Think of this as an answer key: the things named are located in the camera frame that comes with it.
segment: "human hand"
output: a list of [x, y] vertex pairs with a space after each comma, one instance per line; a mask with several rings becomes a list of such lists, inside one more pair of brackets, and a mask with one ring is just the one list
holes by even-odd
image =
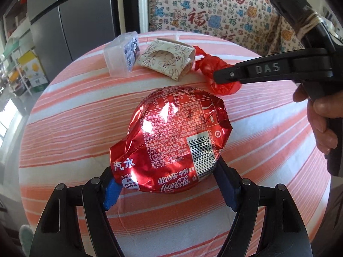
[[[295, 102], [308, 98], [302, 85], [299, 85], [293, 94]], [[314, 103], [308, 100], [307, 118], [316, 138], [317, 148], [324, 154], [329, 154], [331, 149], [337, 147], [337, 135], [327, 127], [325, 118], [343, 117], [343, 91], [317, 99]]]

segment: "barcode number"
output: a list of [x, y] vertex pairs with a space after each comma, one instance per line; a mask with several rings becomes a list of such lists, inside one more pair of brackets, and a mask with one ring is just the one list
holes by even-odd
[[216, 159], [208, 131], [187, 137], [198, 178], [207, 176], [214, 168]]

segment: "red and white tablecloth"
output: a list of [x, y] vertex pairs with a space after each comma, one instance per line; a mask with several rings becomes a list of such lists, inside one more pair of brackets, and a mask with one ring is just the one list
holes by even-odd
[[[157, 37], [139, 35], [141, 50]], [[179, 40], [198, 45], [230, 64], [258, 57], [233, 43], [178, 32]], [[188, 85], [208, 90], [204, 77], [188, 73], [179, 82], [136, 67], [129, 78], [109, 76], [103, 48], [96, 48], [64, 69], [44, 91], [27, 123], [20, 151], [20, 188], [33, 229], [54, 187], [75, 186], [100, 176], [109, 165], [109, 148], [127, 132], [131, 114], [156, 88]], [[233, 126], [222, 156], [244, 178], [274, 187], [284, 183], [313, 239], [330, 190], [324, 156], [316, 149], [306, 117], [306, 102], [293, 103], [291, 81], [243, 85], [224, 96]], [[257, 248], [264, 209], [258, 213], [248, 255]], [[83, 210], [78, 209], [86, 252], [94, 255]], [[225, 205], [213, 176], [179, 194], [123, 189], [107, 216], [126, 256], [216, 256], [235, 213]]]

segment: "red plastic bag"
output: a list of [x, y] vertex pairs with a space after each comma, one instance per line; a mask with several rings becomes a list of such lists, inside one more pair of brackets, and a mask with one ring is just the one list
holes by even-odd
[[205, 75], [206, 80], [210, 84], [214, 94], [225, 96], [234, 94], [241, 88], [242, 84], [240, 82], [232, 82], [221, 85], [215, 83], [213, 80], [213, 73], [216, 70], [232, 67], [234, 65], [229, 65], [219, 57], [205, 53], [205, 51], [198, 46], [194, 46], [194, 48], [196, 51], [196, 56], [204, 56], [202, 59], [195, 61], [195, 70], [197, 71], [200, 69], [202, 74]]
[[126, 138], [110, 148], [114, 179], [140, 191], [190, 189], [212, 173], [231, 130], [216, 96], [187, 86], [158, 89], [136, 108]]

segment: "clear plastic container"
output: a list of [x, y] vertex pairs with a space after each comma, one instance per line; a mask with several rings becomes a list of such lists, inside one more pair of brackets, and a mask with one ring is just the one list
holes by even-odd
[[121, 34], [107, 44], [104, 48], [104, 57], [110, 76], [114, 78], [128, 77], [138, 54], [137, 32]]

